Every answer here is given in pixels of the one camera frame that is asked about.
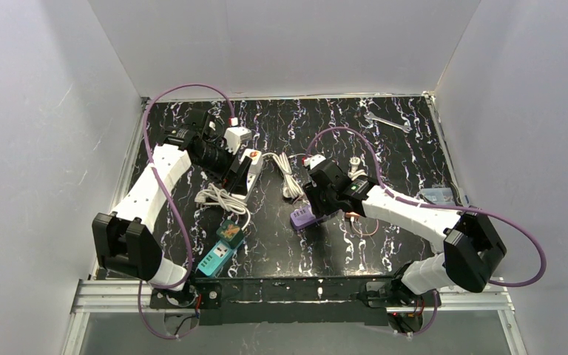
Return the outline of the white power strip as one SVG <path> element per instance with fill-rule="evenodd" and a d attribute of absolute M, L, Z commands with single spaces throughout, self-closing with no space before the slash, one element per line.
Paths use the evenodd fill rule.
<path fill-rule="evenodd" d="M 244 202 L 247 202 L 249 200 L 249 196 L 251 195 L 251 193 L 252 193 L 252 191 L 253 191 L 256 183 L 257 183 L 257 180 L 258 180 L 262 170 L 259 171 L 257 174 L 249 171 L 249 174 L 248 174 L 248 194 L 247 195 L 236 195 L 236 194 L 232 194 L 232 195 L 236 198 L 243 200 Z"/>

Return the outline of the white multi-socket adapter plug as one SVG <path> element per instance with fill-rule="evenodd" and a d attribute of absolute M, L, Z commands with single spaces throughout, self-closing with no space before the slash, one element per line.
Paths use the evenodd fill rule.
<path fill-rule="evenodd" d="M 251 160 L 249 171 L 257 174 L 263 167 L 263 153 L 256 149 L 245 149 L 241 160 L 249 158 Z"/>

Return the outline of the purple power strip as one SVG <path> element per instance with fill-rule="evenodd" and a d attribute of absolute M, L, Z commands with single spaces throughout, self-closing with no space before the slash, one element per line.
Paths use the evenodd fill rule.
<path fill-rule="evenodd" d="M 290 214 L 291 227 L 295 231 L 303 230 L 309 226 L 323 223 L 337 215 L 336 212 L 333 214 L 324 214 L 322 216 L 316 216 L 310 205 L 304 205 L 300 209 L 294 210 Z"/>

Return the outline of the green dragon socket cube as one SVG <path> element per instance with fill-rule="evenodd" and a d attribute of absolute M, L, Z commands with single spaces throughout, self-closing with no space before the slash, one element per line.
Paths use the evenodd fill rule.
<path fill-rule="evenodd" d="M 231 220 L 224 220 L 217 229 L 216 235 L 231 249 L 236 249 L 245 238 L 242 227 Z"/>

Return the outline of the teal power strip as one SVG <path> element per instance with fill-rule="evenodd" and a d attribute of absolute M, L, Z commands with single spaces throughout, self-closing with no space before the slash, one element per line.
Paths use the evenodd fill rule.
<path fill-rule="evenodd" d="M 208 278 L 218 277 L 225 264 L 235 254 L 236 249 L 223 241 L 218 241 L 208 254 L 199 262 L 197 270 Z"/>

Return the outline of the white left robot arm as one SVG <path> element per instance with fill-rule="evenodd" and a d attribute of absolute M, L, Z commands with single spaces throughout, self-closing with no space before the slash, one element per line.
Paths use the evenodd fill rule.
<path fill-rule="evenodd" d="M 224 122 L 199 109 L 167 127 L 162 144 L 152 151 L 152 162 L 127 195 L 92 222 L 99 266 L 156 288 L 181 291 L 191 269 L 164 257 L 153 236 L 158 215 L 193 166 L 224 192 L 246 193 L 251 158 L 242 157 L 240 147 L 250 137 L 251 130 L 237 119 Z"/>

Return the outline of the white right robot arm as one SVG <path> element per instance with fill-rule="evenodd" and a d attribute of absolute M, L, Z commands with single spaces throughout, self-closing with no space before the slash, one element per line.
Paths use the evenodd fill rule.
<path fill-rule="evenodd" d="M 354 212 L 397 226 L 429 242 L 434 255 L 412 261 L 381 286 L 365 286 L 357 295 L 370 307 L 408 305 L 423 294 L 458 286 L 480 293 L 507 253 L 482 213 L 451 206 L 425 207 L 423 200 L 384 190 L 374 177 L 354 177 L 321 155 L 303 161 L 311 178 L 303 190 L 316 216 Z"/>

